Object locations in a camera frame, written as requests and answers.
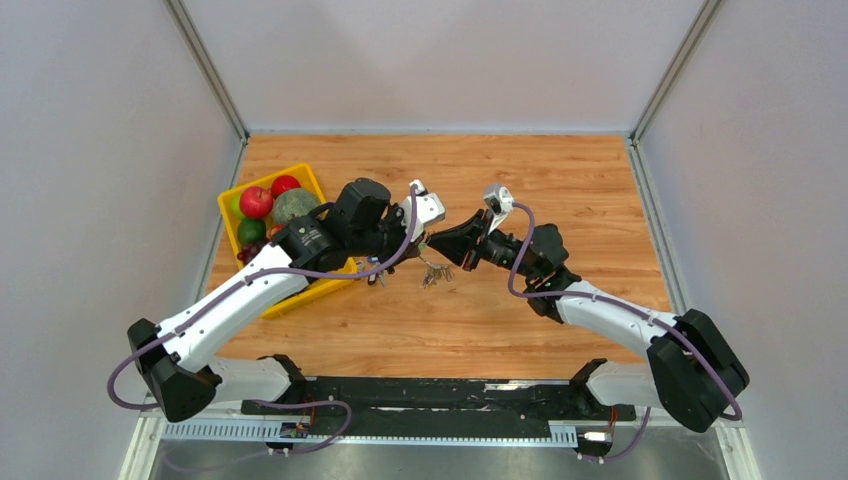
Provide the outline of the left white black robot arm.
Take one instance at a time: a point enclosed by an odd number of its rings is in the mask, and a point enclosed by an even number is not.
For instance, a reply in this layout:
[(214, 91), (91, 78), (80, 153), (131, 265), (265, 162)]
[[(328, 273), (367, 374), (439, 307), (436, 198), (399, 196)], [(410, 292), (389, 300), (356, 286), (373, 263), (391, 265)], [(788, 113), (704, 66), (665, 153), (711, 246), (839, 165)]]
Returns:
[(306, 388), (283, 356), (245, 361), (218, 356), (235, 334), (275, 304), (320, 279), (343, 280), (351, 257), (375, 257), (374, 276), (418, 255), (428, 226), (443, 220), (445, 208), (415, 180), (401, 203), (367, 178), (344, 186), (333, 202), (296, 216), (240, 271), (194, 305), (159, 322), (139, 319), (127, 330), (130, 356), (111, 373), (110, 399), (121, 407), (115, 382), (134, 365), (154, 397), (139, 410), (160, 409), (177, 423), (209, 405), (266, 400), (280, 413), (297, 412)]

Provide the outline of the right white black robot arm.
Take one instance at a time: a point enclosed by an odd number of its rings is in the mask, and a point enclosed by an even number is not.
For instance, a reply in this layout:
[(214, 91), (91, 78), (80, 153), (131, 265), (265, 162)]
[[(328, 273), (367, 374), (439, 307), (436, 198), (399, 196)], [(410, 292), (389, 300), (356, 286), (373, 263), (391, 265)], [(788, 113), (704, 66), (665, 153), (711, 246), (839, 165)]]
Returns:
[(526, 287), (518, 295), (537, 315), (590, 330), (644, 358), (642, 365), (605, 361), (577, 383), (570, 393), (580, 415), (596, 417), (618, 404), (661, 408), (698, 433), (719, 418), (741, 420), (738, 397), (750, 377), (713, 320), (696, 309), (652, 310), (596, 288), (567, 268), (555, 225), (534, 225), (519, 239), (479, 210), (430, 235), (427, 244), (466, 271), (486, 261), (522, 276)]

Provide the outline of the removed keys with tags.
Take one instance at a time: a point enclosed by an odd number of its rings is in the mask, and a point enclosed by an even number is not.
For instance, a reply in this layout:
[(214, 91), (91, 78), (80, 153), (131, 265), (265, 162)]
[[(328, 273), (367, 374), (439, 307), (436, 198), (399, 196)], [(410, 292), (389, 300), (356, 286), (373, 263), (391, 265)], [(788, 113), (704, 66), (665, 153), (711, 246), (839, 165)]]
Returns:
[(357, 279), (365, 281), (368, 286), (385, 287), (386, 277), (393, 272), (392, 266), (383, 266), (376, 256), (357, 259), (356, 267)]

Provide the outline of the silver keyring with keys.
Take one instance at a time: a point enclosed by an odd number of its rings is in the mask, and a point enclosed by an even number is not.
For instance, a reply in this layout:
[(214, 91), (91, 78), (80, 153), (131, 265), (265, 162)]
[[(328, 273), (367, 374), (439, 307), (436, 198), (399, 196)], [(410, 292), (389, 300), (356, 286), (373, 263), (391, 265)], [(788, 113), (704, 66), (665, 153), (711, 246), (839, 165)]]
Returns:
[(449, 264), (436, 263), (420, 257), (419, 260), (426, 266), (426, 270), (421, 282), (423, 289), (429, 289), (440, 282), (452, 282), (455, 274), (453, 266)]

